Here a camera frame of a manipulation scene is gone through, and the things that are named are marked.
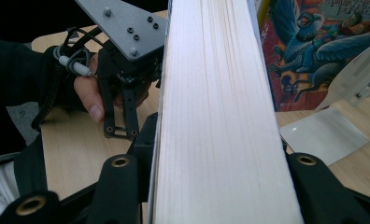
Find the screw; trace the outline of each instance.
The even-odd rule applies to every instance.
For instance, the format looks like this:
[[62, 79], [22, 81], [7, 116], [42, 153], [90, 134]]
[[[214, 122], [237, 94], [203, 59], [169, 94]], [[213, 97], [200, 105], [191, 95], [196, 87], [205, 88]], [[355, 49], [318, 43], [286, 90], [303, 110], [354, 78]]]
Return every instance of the screw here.
[[107, 17], [110, 17], [112, 11], [109, 7], [105, 7], [104, 8], [104, 15], [106, 15]]
[[130, 53], [133, 55], [133, 56], [136, 56], [137, 53], [138, 53], [138, 50], [136, 50], [136, 48], [130, 48]]

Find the cartoon illustration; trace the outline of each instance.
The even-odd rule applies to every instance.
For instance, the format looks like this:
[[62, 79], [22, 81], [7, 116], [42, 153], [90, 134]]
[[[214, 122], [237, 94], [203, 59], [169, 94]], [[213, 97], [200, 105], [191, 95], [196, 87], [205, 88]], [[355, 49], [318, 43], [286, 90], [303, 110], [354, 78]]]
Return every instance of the cartoon illustration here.
[[[312, 9], [301, 11], [297, 0], [272, 0], [270, 5], [270, 20], [280, 44], [273, 46], [278, 60], [266, 66], [276, 77], [295, 74], [292, 84], [286, 77], [281, 86], [289, 94], [296, 93], [293, 103], [305, 92], [328, 86], [349, 60], [370, 46], [370, 24], [362, 24], [358, 11], [341, 21], [328, 21], [324, 11]], [[301, 83], [308, 87], [298, 91]]]

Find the hand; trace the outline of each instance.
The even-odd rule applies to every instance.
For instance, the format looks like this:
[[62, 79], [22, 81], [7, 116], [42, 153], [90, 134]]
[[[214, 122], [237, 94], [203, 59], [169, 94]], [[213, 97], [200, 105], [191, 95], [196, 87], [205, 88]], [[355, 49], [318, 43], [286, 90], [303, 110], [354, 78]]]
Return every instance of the hand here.
[[[89, 68], [95, 74], [98, 65], [98, 53], [94, 54], [89, 62]], [[142, 105], [144, 100], [149, 96], [148, 89], [151, 83], [147, 83], [145, 89], [140, 92], [136, 98], [136, 106]], [[89, 115], [96, 122], [102, 122], [105, 117], [103, 99], [98, 90], [97, 76], [93, 77], [77, 77], [74, 82], [74, 88], [79, 96], [83, 106], [89, 112]], [[118, 108], [123, 108], [123, 98], [121, 95], [114, 97], [114, 105]]]

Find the brass insert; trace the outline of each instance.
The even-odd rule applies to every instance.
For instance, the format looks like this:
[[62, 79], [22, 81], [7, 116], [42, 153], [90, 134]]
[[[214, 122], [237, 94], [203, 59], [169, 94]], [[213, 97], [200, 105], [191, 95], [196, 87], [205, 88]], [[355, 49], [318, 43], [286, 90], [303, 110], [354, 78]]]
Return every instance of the brass insert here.
[[129, 163], [129, 159], [125, 158], [125, 157], [120, 157], [120, 158], [117, 158], [116, 160], [112, 161], [111, 165], [114, 166], [114, 167], [122, 167], [122, 166], [125, 166]]
[[24, 217], [33, 214], [41, 209], [46, 204], [46, 198], [41, 195], [36, 195], [24, 200], [17, 208], [16, 214]]
[[305, 155], [298, 156], [296, 157], [296, 159], [299, 162], [301, 162], [303, 165], [316, 165], [317, 164], [317, 162], [313, 158], [305, 156]]

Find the wooden table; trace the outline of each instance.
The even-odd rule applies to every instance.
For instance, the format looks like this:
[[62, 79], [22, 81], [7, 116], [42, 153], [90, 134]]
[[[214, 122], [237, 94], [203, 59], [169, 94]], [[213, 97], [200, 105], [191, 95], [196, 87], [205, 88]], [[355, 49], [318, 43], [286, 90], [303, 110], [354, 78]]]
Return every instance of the wooden table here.
[[[66, 32], [41, 36], [33, 41], [32, 48], [43, 52], [50, 46], [62, 44], [65, 37]], [[98, 38], [107, 40], [103, 34]], [[88, 43], [87, 48], [98, 51], [100, 46]], [[149, 98], [137, 109], [140, 127], [148, 115], [157, 111], [158, 104], [159, 89], [152, 85]], [[370, 99], [357, 108], [345, 102], [332, 106], [370, 137]], [[313, 113], [315, 111], [280, 112], [277, 113], [277, 124], [281, 127]], [[116, 111], [116, 118], [117, 122], [122, 122], [121, 111]], [[59, 107], [54, 108], [43, 123], [42, 136], [48, 186], [59, 194], [60, 199], [95, 183], [104, 161], [125, 153], [131, 144], [128, 140], [106, 139], [103, 124], [94, 123], [88, 114]], [[346, 187], [370, 196], [370, 144], [334, 163], [330, 169]]]

